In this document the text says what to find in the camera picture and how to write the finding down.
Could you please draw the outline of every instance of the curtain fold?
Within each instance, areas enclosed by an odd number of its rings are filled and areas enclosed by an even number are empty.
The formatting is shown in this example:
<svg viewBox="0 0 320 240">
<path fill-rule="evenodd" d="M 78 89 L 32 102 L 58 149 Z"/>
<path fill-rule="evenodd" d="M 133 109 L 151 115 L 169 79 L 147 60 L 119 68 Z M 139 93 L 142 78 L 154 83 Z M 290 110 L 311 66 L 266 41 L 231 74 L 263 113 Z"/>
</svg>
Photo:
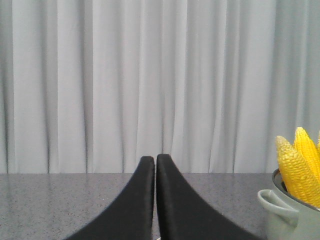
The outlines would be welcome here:
<svg viewBox="0 0 320 240">
<path fill-rule="evenodd" d="M 277 168 L 320 129 L 317 0 L 0 0 L 0 173 Z"/>
</svg>

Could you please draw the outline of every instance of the corn cob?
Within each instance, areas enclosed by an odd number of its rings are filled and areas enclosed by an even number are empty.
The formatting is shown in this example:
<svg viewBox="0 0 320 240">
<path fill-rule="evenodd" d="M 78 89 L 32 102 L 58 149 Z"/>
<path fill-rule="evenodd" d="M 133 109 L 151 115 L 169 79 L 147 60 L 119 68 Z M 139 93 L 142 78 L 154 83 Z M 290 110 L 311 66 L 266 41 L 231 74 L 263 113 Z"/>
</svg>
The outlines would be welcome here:
<svg viewBox="0 0 320 240">
<path fill-rule="evenodd" d="M 276 137 L 277 159 L 288 192 L 320 208 L 320 184 L 306 160 L 283 136 Z"/>
<path fill-rule="evenodd" d="M 302 154 L 315 178 L 320 183 L 320 156 L 318 149 L 302 127 L 295 131 L 294 148 Z"/>
<path fill-rule="evenodd" d="M 319 131 L 319 137 L 318 137 L 318 145 L 317 145 L 317 148 L 318 148 L 318 153 L 320 155 L 320 131 Z"/>
</svg>

